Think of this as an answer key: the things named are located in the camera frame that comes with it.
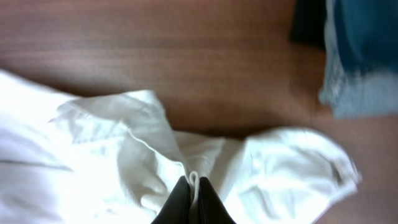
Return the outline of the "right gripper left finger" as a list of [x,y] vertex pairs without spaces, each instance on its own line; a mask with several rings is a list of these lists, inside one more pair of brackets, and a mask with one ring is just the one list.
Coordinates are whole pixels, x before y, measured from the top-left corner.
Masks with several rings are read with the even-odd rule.
[[189,224],[191,188],[182,176],[151,224]]

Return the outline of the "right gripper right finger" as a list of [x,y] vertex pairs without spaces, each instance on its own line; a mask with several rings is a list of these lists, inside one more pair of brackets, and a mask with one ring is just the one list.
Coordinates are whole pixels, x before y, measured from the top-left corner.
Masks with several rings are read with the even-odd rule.
[[200,178],[198,193],[199,224],[236,224],[206,177]]

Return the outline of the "white t-shirt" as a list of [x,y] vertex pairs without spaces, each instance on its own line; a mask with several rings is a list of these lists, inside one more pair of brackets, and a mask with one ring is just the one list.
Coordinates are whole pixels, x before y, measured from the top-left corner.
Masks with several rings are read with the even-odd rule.
[[361,180],[311,129],[213,138],[172,129],[149,90],[84,98],[1,72],[2,223],[152,223],[182,176],[189,223],[201,177],[236,223],[314,223]]

